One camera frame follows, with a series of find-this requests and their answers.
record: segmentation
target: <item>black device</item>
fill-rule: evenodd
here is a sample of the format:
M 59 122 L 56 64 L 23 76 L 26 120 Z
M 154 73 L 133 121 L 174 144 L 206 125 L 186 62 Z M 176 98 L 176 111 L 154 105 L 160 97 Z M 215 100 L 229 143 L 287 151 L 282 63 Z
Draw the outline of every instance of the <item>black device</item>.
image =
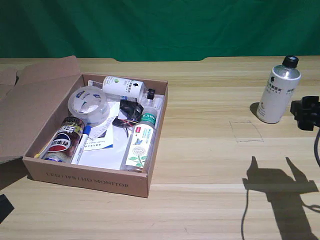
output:
M 0 195 L 0 224 L 14 209 L 14 206 L 12 206 L 6 195 Z
M 314 126 L 320 128 L 320 102 L 319 96 L 304 96 L 301 100 L 292 101 L 290 112 L 297 121 L 297 126 L 301 130 L 312 131 Z M 320 167 L 320 159 L 318 153 L 318 145 L 320 138 L 320 130 L 318 131 L 314 141 L 314 156 Z
M 140 121 L 144 107 L 135 101 L 121 100 L 120 110 L 126 115 L 127 119 L 116 117 L 112 125 L 125 129 L 126 136 L 129 137 L 128 128 L 133 127 Z

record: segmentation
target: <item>tape roll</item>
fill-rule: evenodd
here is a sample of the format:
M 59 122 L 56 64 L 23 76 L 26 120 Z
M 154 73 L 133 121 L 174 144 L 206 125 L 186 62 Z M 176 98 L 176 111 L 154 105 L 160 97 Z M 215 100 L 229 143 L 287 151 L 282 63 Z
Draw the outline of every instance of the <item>tape roll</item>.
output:
M 103 123 L 110 112 L 106 94 L 96 86 L 77 89 L 68 100 L 68 108 L 73 116 L 91 127 Z

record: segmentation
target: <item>black bottle cap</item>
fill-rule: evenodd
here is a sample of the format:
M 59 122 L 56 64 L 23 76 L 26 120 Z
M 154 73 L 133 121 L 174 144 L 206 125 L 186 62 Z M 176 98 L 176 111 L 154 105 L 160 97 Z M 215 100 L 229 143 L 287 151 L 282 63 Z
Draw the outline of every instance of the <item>black bottle cap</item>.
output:
M 146 98 L 153 100 L 155 98 L 156 90 L 149 88 L 147 91 Z
M 299 58 L 296 56 L 286 56 L 282 62 L 282 65 L 287 68 L 296 68 L 298 65 Z

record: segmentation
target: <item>pepsi can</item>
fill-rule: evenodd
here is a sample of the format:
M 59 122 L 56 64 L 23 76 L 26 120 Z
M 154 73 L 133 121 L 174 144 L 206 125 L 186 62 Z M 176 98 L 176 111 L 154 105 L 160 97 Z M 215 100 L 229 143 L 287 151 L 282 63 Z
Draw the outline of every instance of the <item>pepsi can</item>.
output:
M 66 117 L 43 159 L 71 163 L 85 128 L 84 122 L 74 116 Z

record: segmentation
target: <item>cardboard box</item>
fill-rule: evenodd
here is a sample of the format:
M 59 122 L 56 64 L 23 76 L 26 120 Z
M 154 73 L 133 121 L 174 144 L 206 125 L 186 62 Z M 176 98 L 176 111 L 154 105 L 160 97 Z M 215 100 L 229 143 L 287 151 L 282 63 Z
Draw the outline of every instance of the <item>cardboard box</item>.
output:
M 33 158 L 69 115 L 70 95 L 86 86 L 88 80 L 102 83 L 104 75 L 80 73 L 76 57 L 70 56 L 27 66 L 13 87 L 15 77 L 12 69 L 0 74 L 0 83 L 7 89 L 1 92 L 0 100 L 0 163 L 23 157 L 36 181 L 148 197 L 167 106 L 168 82 L 131 78 L 164 95 L 149 168 L 146 173 L 137 173 Z

